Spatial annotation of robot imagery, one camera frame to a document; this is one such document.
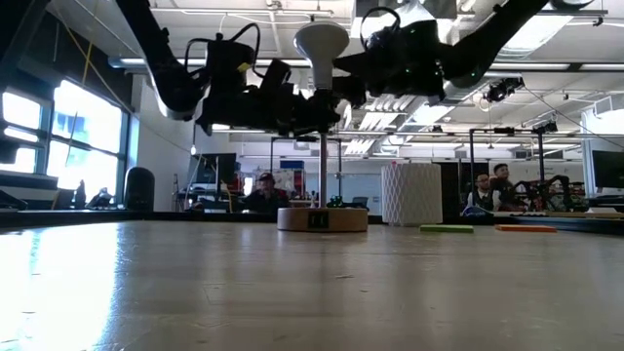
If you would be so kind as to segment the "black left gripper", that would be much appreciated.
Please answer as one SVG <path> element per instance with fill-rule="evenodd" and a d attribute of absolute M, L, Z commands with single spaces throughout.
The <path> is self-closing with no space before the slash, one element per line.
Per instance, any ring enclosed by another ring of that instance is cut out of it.
<path fill-rule="evenodd" d="M 264 93 L 251 90 L 223 90 L 210 87 L 202 100 L 197 125 L 207 134 L 213 124 L 263 130 L 287 136 L 326 133 L 339 120 L 335 112 L 340 99 L 332 92 L 317 92 L 310 98 L 289 92 Z"/>

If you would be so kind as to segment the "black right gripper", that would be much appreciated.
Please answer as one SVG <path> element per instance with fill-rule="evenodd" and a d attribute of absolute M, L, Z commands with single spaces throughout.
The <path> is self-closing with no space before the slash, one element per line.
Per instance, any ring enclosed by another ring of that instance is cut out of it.
<path fill-rule="evenodd" d="M 440 40 L 434 19 L 407 26 L 386 26 L 365 40 L 366 52 L 335 58 L 333 67 L 350 74 L 366 74 L 365 83 L 356 76 L 336 78 L 336 96 L 358 108 L 374 96 L 404 95 L 442 97 L 443 74 L 438 52 Z"/>

